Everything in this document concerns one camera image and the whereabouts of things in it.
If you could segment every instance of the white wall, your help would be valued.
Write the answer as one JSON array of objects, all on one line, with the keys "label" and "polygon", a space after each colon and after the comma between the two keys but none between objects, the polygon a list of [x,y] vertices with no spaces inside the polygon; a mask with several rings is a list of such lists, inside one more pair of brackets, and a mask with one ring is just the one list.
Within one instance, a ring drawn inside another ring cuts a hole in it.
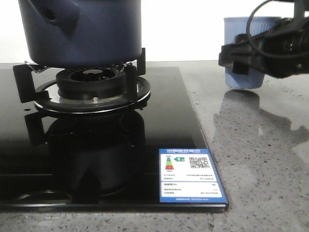
[{"label": "white wall", "polygon": [[[148,61],[213,60],[224,17],[249,16],[262,0],[142,0],[142,45]],[[257,15],[293,16],[293,4],[271,2]],[[30,61],[18,1],[0,0],[0,62]]]}]

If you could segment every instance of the burner cap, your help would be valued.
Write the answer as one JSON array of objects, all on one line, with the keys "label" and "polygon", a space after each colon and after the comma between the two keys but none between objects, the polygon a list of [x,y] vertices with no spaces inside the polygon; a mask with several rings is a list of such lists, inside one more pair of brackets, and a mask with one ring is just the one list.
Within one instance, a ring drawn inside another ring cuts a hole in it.
[{"label": "burner cap", "polygon": [[110,68],[65,69],[56,75],[58,94],[67,99],[109,98],[125,89],[126,74]]}]

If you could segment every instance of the black cable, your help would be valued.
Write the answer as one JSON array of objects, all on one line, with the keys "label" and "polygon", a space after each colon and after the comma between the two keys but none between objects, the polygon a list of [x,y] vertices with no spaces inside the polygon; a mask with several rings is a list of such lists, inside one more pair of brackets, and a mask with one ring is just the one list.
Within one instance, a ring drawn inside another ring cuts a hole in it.
[{"label": "black cable", "polygon": [[303,58],[303,57],[307,57],[309,56],[309,51],[307,52],[302,52],[302,53],[297,53],[297,54],[287,54],[287,55],[276,55],[276,54],[271,54],[271,53],[267,53],[262,51],[259,47],[257,47],[254,44],[253,38],[250,34],[250,27],[251,27],[251,23],[253,20],[253,17],[255,15],[255,13],[261,9],[262,6],[264,6],[265,4],[269,3],[270,1],[275,1],[275,0],[266,0],[264,2],[262,2],[260,5],[258,5],[251,13],[248,22],[247,22],[247,27],[246,27],[246,33],[248,36],[248,42],[250,44],[250,46],[253,48],[253,50],[255,50],[258,54],[264,56],[264,57],[268,57],[268,58],[275,58],[275,59],[289,59],[289,58]]}]

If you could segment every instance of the blue and white label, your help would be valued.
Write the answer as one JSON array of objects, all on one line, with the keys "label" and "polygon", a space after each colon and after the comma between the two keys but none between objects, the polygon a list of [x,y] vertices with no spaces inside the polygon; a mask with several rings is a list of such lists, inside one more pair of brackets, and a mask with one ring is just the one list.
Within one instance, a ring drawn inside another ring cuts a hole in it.
[{"label": "blue and white label", "polygon": [[208,149],[160,149],[160,202],[226,202]]}]

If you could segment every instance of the qr code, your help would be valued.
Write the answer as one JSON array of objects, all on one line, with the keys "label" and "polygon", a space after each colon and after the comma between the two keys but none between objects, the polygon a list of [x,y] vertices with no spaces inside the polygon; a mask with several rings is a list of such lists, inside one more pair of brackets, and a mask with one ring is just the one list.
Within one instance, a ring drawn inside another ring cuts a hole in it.
[{"label": "qr code", "polygon": [[189,157],[191,168],[209,168],[206,157]]}]

